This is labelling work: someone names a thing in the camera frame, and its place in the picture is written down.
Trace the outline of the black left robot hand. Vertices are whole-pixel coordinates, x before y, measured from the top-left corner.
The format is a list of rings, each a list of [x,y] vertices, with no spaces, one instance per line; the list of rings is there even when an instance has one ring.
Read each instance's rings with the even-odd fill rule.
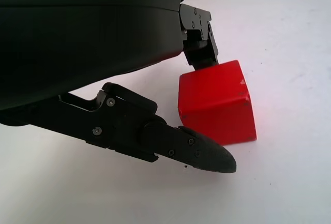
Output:
[[[1,0],[1,123],[33,125],[154,162],[233,173],[224,147],[171,127],[157,104],[106,83],[91,100],[72,91],[184,53],[218,64],[208,11],[184,0]]]

